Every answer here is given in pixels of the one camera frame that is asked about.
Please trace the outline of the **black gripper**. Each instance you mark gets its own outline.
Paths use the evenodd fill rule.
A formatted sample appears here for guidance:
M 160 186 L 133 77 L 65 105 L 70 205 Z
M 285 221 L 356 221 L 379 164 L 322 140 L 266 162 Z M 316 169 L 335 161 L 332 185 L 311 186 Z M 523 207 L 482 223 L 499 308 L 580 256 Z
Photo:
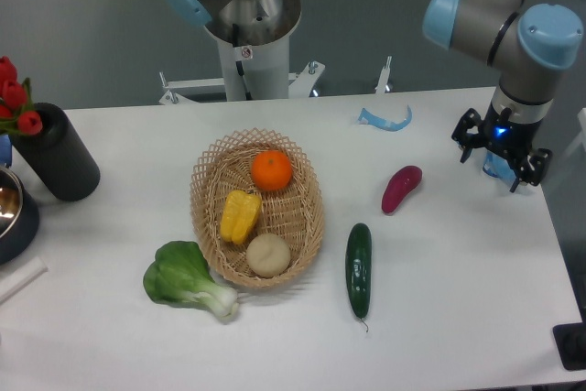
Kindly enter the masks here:
M 451 134 L 461 150 L 460 162 L 465 163 L 474 149 L 485 148 L 508 161 L 515 174 L 511 193 L 519 185 L 540 185 L 548 173 L 552 151 L 533 146 L 543 119 L 540 114 L 532 114 L 536 109 L 522 109 L 516 103 L 490 103 L 484 119 L 474 109 L 468 109 Z

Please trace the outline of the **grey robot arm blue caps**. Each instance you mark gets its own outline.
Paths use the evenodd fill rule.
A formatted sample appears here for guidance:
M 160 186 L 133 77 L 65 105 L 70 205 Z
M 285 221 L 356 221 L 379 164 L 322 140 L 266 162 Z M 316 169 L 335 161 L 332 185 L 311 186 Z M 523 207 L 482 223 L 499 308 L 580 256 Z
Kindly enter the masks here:
M 289 37 L 300 0 L 166 0 L 186 22 L 216 40 L 231 101 L 289 98 Z M 551 152 L 533 146 L 560 76 L 574 63 L 584 33 L 562 5 L 525 7 L 526 0 L 431 0 L 424 36 L 500 72 L 485 114 L 468 111 L 452 137 L 468 157 L 483 148 L 501 157 L 515 184 L 536 186 Z

